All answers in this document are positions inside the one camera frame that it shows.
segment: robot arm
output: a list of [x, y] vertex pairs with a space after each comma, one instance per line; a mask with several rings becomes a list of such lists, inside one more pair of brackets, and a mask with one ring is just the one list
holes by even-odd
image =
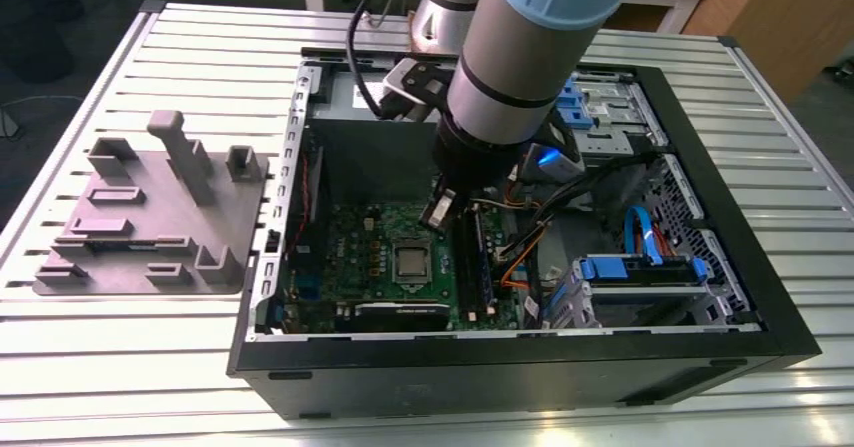
[[[578, 155], [572, 133], [556, 125], [561, 119], [550, 113], [566, 80], [620, 2], [478, 1], [450, 85], [430, 93], [428, 99], [414, 95], [442, 111], [434, 145], [442, 178], [422, 217], [432, 228], [442, 230], [446, 218], [465, 207], [469, 193], [510, 173], [534, 140], [554, 145], [570, 157]], [[412, 62], [401, 66], [404, 72], [390, 74], [398, 80], [406, 78], [409, 86], [401, 84], [401, 88], [410, 94], [422, 84], [417, 73], [408, 70], [416, 66], [424, 72], [425, 64]]]

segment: green circuit board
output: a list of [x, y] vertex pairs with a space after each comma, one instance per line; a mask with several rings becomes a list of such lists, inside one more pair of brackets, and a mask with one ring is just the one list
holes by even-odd
[[[517, 309], [512, 300], [501, 300], [496, 315], [477, 322], [461, 318], [452, 240], [420, 225], [424, 204], [339, 204], [333, 209], [322, 301], [441, 303], [452, 306], [453, 330], [516, 328]], [[485, 209], [482, 221], [494, 248], [502, 244], [505, 235], [500, 212]], [[402, 246], [418, 246], [429, 253], [430, 280], [400, 282], [396, 248]], [[322, 313], [309, 306], [303, 314], [310, 331], [333, 331], [329, 309]]]

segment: motherboard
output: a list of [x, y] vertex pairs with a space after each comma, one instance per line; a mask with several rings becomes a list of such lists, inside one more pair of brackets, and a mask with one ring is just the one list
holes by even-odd
[[[445, 311], [449, 325], [442, 330], [516, 328], [510, 296], [494, 298], [484, 315], [468, 306], [473, 293], [465, 290], [473, 289], [478, 296], [480, 286], [458, 281], [457, 262], [470, 253], [454, 251], [452, 233], [444, 235], [420, 225], [422, 210], [424, 204], [417, 203], [333, 206], [323, 274], [295, 279], [299, 317], [310, 332], [341, 331], [342, 318], [357, 316], [358, 308], [382, 309], [382, 304], [406, 305], [425, 314]], [[490, 207], [478, 216], [478, 235], [492, 254], [505, 242], [501, 213]]]

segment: aluminum table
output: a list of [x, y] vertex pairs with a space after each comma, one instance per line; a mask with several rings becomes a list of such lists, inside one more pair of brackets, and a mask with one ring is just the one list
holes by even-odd
[[[225, 374], [238, 295], [39, 297], [34, 273], [83, 192], [95, 139], [163, 149], [149, 112], [175, 109], [209, 152], [249, 144], [275, 156], [301, 48], [341, 47], [349, 23], [306, 11], [157, 2], [146, 10], [0, 235], [0, 441], [854, 443], [852, 191], [741, 50], [714, 38], [602, 31], [585, 61], [666, 73], [825, 352], [787, 371], [674, 406], [286, 422]], [[404, 51], [406, 31], [392, 18], [358, 34], [358, 48]]]

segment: blue led light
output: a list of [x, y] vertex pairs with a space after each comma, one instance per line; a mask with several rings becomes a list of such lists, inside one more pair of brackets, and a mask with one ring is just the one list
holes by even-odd
[[544, 154], [544, 156], [537, 161], [537, 165], [540, 165], [542, 167], [549, 162], [552, 162], [553, 160], [558, 159], [558, 157], [561, 157], [561, 151], [558, 149], [554, 149], [554, 148], [549, 149], [546, 151], [546, 153]]

